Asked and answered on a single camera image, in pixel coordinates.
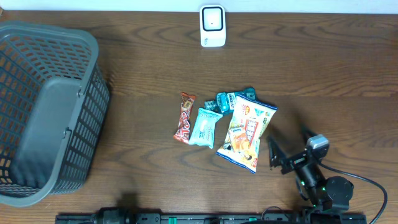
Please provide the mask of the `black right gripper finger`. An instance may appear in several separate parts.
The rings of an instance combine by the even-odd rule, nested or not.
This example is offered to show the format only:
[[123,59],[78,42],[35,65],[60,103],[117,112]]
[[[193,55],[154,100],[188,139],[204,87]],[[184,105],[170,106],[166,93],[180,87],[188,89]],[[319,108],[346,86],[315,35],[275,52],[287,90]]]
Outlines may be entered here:
[[286,166],[286,155],[277,144],[276,140],[272,136],[267,137],[268,148],[269,148],[269,165],[270,167],[285,167]]
[[306,125],[301,125],[301,132],[305,144],[308,143],[308,141],[311,140],[312,137],[317,136],[317,134],[309,129]]

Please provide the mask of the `yellow snack bag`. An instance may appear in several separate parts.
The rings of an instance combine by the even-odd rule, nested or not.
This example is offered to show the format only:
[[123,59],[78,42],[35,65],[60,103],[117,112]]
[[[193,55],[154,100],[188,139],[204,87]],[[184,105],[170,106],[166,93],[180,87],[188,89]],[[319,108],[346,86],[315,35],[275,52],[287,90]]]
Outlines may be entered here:
[[277,110],[275,106],[237,95],[226,138],[216,155],[256,173],[260,137]]

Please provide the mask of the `blue mouthwash bottle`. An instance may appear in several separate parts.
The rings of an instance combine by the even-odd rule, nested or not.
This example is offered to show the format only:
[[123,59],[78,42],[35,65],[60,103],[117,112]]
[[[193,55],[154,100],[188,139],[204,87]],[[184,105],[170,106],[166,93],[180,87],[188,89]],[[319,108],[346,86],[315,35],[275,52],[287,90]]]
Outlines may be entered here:
[[236,105],[236,96],[242,95],[250,100],[256,100],[257,95],[254,88],[247,88],[235,92],[221,92],[216,95],[214,100],[206,101],[204,107],[206,110],[213,111],[219,114],[231,114]]

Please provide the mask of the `light green tissue pack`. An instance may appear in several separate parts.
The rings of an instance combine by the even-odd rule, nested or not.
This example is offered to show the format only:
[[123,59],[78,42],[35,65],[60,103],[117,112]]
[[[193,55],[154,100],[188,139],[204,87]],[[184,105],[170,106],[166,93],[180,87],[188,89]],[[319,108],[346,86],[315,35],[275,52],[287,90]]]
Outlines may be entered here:
[[215,126],[222,117],[222,114],[200,108],[188,144],[208,146],[210,149],[213,149]]

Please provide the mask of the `red chocolate bar wrapper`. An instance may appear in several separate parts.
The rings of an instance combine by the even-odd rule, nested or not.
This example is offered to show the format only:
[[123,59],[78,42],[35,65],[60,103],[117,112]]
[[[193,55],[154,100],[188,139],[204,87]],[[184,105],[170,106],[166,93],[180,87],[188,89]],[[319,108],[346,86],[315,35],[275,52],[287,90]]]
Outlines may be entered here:
[[181,92],[180,119],[173,138],[185,144],[188,144],[190,138],[190,116],[195,100],[195,95]]

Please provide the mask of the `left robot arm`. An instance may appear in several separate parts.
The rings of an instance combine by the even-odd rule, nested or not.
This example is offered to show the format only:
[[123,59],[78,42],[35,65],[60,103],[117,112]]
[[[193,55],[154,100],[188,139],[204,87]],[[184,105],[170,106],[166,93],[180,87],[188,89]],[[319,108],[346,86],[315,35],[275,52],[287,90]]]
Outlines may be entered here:
[[101,208],[91,218],[94,224],[135,224],[136,218],[126,208]]

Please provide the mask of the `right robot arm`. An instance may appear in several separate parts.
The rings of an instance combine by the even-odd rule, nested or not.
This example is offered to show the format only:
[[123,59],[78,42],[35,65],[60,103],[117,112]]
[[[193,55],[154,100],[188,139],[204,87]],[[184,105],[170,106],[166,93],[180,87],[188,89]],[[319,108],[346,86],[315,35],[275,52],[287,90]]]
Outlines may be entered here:
[[349,210],[349,201],[353,196],[353,184],[342,176],[325,178],[320,170],[320,160],[329,150],[329,140],[322,134],[303,129],[304,150],[293,156],[287,156],[277,141],[269,136],[270,167],[281,167],[283,175],[295,172],[299,189],[304,189],[304,200],[309,200],[324,212],[345,212]]

